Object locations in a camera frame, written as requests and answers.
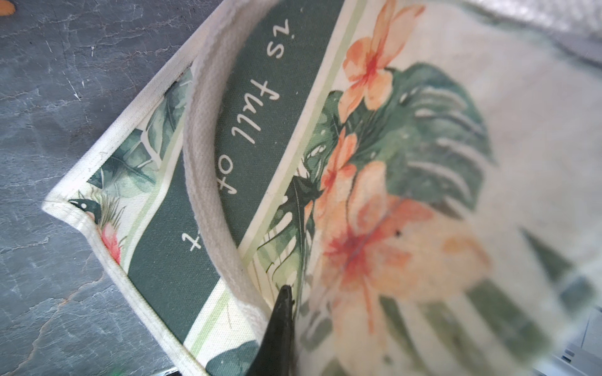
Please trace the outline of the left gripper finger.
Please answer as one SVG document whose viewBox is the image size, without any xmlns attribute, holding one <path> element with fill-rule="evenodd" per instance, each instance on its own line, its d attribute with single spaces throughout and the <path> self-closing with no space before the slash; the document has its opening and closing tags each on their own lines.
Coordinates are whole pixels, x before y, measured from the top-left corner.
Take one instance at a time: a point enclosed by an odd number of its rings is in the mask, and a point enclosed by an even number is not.
<svg viewBox="0 0 602 376">
<path fill-rule="evenodd" d="M 247 376 L 287 376 L 291 371 L 294 345 L 293 290 L 281 287 L 263 341 Z"/>
</svg>

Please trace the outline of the floral canvas tote bag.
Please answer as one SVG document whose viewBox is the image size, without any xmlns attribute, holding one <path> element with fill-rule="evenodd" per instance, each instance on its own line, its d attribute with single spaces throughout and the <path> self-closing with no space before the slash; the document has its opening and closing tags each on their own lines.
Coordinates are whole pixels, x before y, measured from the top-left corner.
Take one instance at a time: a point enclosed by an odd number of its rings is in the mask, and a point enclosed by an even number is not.
<svg viewBox="0 0 602 376">
<path fill-rule="evenodd" d="M 601 298 L 599 1 L 225 1 L 45 199 L 184 375 L 521 375 Z"/>
</svg>

